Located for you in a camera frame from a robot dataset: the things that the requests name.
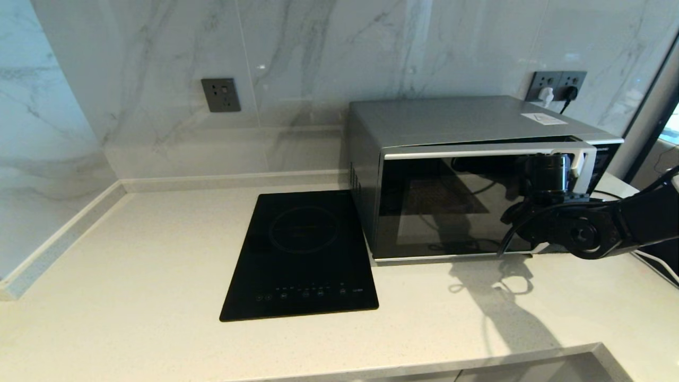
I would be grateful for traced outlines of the silver microwave oven body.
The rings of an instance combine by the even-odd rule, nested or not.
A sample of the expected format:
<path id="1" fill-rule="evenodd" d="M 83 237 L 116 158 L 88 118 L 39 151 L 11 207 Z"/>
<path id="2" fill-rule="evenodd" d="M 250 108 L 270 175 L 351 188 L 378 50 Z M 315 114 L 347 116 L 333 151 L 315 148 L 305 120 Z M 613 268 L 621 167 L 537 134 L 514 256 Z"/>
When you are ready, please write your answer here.
<path id="1" fill-rule="evenodd" d="M 544 113 L 568 124 L 544 126 L 524 113 Z M 370 251 L 386 148 L 583 141 L 597 150 L 589 194 L 623 144 L 616 135 L 510 96 L 351 102 L 344 141 L 350 187 Z"/>

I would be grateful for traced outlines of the white sticker label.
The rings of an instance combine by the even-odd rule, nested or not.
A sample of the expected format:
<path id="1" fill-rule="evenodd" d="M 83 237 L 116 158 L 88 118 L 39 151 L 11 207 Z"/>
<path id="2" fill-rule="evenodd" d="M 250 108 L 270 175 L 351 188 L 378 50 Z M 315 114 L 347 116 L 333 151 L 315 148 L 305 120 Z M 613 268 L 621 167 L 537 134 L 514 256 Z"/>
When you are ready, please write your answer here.
<path id="1" fill-rule="evenodd" d="M 550 116 L 550 115 L 544 114 L 544 113 L 524 113 L 524 114 L 521 114 L 521 115 L 528 118 L 528 119 L 536 121 L 539 124 L 543 124 L 544 126 L 555 126 L 555 125 L 568 124 L 566 121 L 563 121 L 562 119 L 558 119 L 558 118 L 555 118 L 553 116 Z"/>

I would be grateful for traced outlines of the black power plug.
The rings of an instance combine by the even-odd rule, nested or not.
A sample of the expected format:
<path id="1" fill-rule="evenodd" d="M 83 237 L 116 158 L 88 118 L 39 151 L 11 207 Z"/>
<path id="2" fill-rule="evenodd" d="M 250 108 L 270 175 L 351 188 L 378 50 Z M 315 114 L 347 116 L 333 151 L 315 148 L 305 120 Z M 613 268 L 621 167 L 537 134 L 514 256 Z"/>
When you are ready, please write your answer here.
<path id="1" fill-rule="evenodd" d="M 567 110 L 567 108 L 570 106 L 571 102 L 575 101 L 577 97 L 579 96 L 579 88 L 575 85 L 570 85 L 568 86 L 565 91 L 563 92 L 563 107 L 560 111 L 560 114 L 563 115 L 563 113 Z"/>

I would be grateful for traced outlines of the black induction cooktop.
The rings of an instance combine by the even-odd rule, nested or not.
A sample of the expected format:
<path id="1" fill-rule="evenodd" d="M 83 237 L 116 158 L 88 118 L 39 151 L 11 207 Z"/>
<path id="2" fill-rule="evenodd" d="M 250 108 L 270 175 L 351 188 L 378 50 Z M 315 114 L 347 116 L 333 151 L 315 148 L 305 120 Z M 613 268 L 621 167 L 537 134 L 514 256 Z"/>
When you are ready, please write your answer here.
<path id="1" fill-rule="evenodd" d="M 221 322 L 379 306 L 350 191 L 258 196 L 219 315 Z"/>

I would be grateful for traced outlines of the dark double wall socket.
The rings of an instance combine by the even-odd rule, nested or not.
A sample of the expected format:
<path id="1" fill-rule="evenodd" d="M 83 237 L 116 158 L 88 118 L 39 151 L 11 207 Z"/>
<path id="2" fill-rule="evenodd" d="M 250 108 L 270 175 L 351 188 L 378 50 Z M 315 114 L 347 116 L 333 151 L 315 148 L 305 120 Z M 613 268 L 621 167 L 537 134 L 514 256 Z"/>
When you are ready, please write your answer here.
<path id="1" fill-rule="evenodd" d="M 565 90 L 574 86 L 578 90 L 584 84 L 587 72 L 534 72 L 525 101 L 537 102 L 542 89 L 553 90 L 553 102 L 564 101 Z"/>

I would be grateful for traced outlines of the black metal door frame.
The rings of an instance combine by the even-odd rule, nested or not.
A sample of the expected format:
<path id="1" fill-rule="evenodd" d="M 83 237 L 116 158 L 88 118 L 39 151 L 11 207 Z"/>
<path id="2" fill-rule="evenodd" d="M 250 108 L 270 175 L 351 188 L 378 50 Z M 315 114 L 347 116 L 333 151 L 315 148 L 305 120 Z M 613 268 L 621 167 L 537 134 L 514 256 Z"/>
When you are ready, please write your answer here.
<path id="1" fill-rule="evenodd" d="M 623 133 L 624 143 L 608 166 L 609 174 L 631 182 L 678 105 L 679 30 Z"/>

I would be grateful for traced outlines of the grey single wall socket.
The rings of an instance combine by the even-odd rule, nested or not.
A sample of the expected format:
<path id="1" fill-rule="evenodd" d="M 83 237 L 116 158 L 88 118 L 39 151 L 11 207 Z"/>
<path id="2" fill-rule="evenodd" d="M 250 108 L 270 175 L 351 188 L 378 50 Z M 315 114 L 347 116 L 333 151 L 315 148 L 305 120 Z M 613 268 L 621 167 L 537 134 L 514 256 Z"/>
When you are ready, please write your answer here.
<path id="1" fill-rule="evenodd" d="M 240 112 L 242 110 L 233 78 L 201 79 L 201 85 L 210 112 Z"/>

